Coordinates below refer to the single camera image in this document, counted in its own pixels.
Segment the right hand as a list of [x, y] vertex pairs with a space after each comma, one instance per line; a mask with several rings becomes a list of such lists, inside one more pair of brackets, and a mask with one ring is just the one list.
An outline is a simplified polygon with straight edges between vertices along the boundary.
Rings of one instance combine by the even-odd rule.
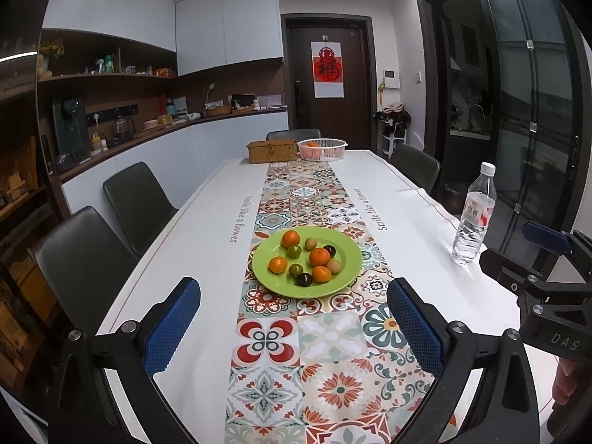
[[566, 405], [578, 387], [591, 373], [590, 364], [582, 364], [560, 358], [552, 386], [552, 398], [557, 405]]

